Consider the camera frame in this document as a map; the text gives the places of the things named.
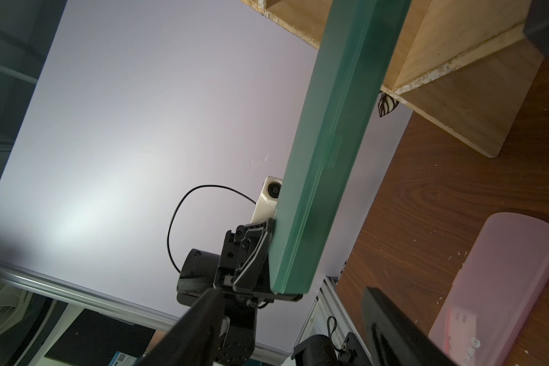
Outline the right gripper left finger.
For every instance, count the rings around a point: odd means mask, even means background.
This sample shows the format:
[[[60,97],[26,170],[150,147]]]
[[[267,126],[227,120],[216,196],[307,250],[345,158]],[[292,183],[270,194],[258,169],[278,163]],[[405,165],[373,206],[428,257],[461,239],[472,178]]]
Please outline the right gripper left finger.
[[[224,296],[209,289],[138,365],[212,365],[224,320]]]

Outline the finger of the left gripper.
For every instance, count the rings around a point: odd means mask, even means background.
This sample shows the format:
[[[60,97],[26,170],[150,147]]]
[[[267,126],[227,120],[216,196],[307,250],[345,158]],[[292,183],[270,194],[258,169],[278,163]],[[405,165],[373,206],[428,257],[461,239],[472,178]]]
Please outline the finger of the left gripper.
[[[236,229],[235,242],[239,244],[233,280],[236,293],[271,293],[268,251],[274,228],[275,221],[268,218]]]

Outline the light pink pencil case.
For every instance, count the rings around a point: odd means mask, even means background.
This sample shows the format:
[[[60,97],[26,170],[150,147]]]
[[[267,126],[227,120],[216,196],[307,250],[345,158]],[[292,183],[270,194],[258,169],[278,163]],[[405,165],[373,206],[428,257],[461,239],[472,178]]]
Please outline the light pink pencil case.
[[[501,365],[549,279],[549,223],[487,218],[429,339],[457,365]]]

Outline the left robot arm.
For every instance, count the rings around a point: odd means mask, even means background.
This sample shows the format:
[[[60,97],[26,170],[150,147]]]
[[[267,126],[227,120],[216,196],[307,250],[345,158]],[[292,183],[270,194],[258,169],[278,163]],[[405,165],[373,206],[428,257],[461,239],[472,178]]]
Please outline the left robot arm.
[[[239,226],[224,237],[220,254],[193,249],[177,284],[177,300],[200,317],[197,335],[209,337],[204,354],[225,365],[244,365],[256,345],[260,308],[273,297],[268,250],[274,221]]]

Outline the dark green pencil case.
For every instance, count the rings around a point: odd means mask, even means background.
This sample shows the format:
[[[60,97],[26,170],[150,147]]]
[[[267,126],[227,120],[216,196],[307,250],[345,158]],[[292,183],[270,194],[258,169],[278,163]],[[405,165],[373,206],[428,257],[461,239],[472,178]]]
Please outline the dark green pencil case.
[[[408,1],[331,5],[274,215],[276,294],[310,290],[409,9]]]

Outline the wooden two-tier shelf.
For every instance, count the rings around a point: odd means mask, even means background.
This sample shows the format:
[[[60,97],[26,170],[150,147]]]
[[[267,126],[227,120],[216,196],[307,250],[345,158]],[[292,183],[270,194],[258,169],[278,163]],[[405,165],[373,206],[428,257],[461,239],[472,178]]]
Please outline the wooden two-tier shelf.
[[[529,1],[400,1],[382,91],[497,157],[543,56],[524,35]]]

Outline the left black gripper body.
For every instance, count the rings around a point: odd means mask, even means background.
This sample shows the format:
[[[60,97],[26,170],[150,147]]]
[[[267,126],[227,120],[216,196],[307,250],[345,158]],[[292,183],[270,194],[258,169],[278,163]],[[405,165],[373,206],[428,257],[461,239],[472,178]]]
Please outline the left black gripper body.
[[[239,244],[235,242],[236,230],[229,231],[224,239],[224,246],[217,265],[214,286],[222,288],[227,297],[236,302],[273,302],[271,293],[236,293],[233,290],[234,271],[238,263]]]

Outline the aluminium rail frame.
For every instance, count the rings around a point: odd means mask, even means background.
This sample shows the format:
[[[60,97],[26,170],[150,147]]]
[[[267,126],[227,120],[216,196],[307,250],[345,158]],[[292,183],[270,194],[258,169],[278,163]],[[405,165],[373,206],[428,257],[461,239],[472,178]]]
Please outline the aluminium rail frame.
[[[110,317],[118,318],[129,323],[138,323],[152,329],[168,331],[180,320],[156,310],[126,302],[117,297],[111,297],[106,294],[92,291],[87,288],[78,287],[67,282],[61,282],[33,271],[25,271],[17,267],[0,264],[0,282],[7,285],[13,285],[16,288],[30,291],[35,294],[51,297],[55,300],[78,305],[86,309],[96,311]],[[315,327],[310,325],[310,319],[314,310],[320,303],[326,302],[329,313],[337,318],[339,327],[338,334],[345,336],[348,332],[356,333],[355,324],[347,314],[336,293],[335,284],[330,278],[325,278],[317,294],[317,301],[312,306],[306,322],[303,324],[300,334],[293,342],[297,345],[301,340],[309,335],[309,331]]]

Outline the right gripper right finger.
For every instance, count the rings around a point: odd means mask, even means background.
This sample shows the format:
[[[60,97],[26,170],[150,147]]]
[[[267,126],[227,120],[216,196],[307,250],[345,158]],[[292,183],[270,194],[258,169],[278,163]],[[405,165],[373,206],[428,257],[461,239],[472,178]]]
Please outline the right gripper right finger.
[[[362,313],[373,365],[455,366],[380,289],[364,290]]]

